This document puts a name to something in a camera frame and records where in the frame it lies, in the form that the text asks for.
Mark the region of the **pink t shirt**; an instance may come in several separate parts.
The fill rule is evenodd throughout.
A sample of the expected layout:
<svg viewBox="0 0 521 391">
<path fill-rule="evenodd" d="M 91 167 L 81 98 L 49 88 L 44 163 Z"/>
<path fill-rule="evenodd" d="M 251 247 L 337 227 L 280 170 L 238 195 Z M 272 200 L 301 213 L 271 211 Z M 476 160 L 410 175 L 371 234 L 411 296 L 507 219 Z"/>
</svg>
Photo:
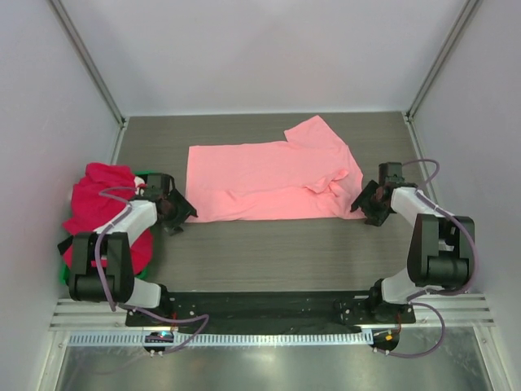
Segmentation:
<svg viewBox="0 0 521 391">
<path fill-rule="evenodd" d="M 186 198 L 195 223 L 361 219 L 351 204 L 363 174 L 348 145 L 320 117 L 285 130 L 284 140 L 192 146 Z"/>
</svg>

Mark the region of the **red t shirt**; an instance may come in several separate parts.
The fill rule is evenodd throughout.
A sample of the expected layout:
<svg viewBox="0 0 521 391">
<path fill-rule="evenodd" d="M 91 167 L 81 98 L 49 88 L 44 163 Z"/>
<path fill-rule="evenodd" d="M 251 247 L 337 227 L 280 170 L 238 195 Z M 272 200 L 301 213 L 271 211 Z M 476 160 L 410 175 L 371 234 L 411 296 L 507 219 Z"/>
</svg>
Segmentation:
<svg viewBox="0 0 521 391">
<path fill-rule="evenodd" d="M 126 200 L 133 198 L 135 187 L 144 183 L 144 179 L 135 175 L 131 168 L 125 165 L 105 165 L 93 162 L 85 167 L 85 175 L 72 188 L 72 217 L 63 223 L 63 228 L 69 235 L 81 232 L 94 231 L 102 224 L 114 218 L 123 211 L 124 204 L 121 201 L 109 199 L 99 192 L 110 187 L 132 187 L 134 192 L 128 190 L 114 190 L 110 194 Z M 70 270 L 72 264 L 72 239 L 61 242 L 60 255 L 63 258 L 63 268 Z M 150 228 L 146 229 L 131 244 L 131 257 L 134 274 L 139 276 L 152 259 L 153 236 Z"/>
</svg>

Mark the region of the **green plastic tray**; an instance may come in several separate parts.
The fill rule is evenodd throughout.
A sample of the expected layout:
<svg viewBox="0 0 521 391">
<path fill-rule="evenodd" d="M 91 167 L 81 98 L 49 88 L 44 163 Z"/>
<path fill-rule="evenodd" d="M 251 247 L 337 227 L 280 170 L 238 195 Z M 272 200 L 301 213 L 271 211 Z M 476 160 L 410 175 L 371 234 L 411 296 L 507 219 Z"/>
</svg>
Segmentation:
<svg viewBox="0 0 521 391">
<path fill-rule="evenodd" d="M 66 232 L 76 235 L 92 231 L 122 212 L 125 206 L 121 201 L 102 196 L 100 192 L 111 188 L 112 195 L 129 200 L 133 197 L 130 188 L 134 188 L 135 176 L 131 168 L 125 165 L 89 163 L 85 167 L 85 175 L 72 188 L 72 216 L 63 223 Z M 66 283 L 72 264 L 71 247 L 62 258 L 59 280 Z"/>
</svg>

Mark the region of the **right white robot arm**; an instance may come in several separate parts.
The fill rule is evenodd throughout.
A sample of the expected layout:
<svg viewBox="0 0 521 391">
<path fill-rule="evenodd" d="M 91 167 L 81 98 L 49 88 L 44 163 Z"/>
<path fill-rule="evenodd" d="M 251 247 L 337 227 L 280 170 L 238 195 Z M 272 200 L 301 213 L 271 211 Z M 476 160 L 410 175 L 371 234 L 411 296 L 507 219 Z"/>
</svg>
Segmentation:
<svg viewBox="0 0 521 391">
<path fill-rule="evenodd" d="M 377 280 L 366 298 L 345 305 L 346 324 L 398 322 L 412 313 L 414 299 L 457 296 L 472 284 L 478 258 L 474 221 L 444 210 L 407 182 L 401 163 L 380 164 L 378 180 L 366 185 L 351 210 L 362 211 L 371 226 L 399 214 L 413 231 L 405 268 Z"/>
</svg>

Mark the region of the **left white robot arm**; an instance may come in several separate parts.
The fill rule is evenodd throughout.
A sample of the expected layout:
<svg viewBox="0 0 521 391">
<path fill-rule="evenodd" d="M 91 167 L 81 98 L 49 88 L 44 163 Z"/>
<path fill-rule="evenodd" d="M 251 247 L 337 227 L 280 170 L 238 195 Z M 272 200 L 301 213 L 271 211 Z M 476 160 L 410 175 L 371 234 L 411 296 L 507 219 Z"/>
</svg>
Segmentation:
<svg viewBox="0 0 521 391">
<path fill-rule="evenodd" d="M 72 264 L 68 290 L 74 301 L 107 302 L 127 310 L 144 309 L 157 325 L 173 315 L 168 290 L 134 274 L 131 247 L 150 227 L 161 225 L 168 235 L 182 231 L 182 224 L 196 217 L 195 207 L 176 188 L 168 174 L 148 173 L 134 187 L 109 187 L 102 197 L 117 200 L 123 209 L 92 231 L 72 237 Z"/>
</svg>

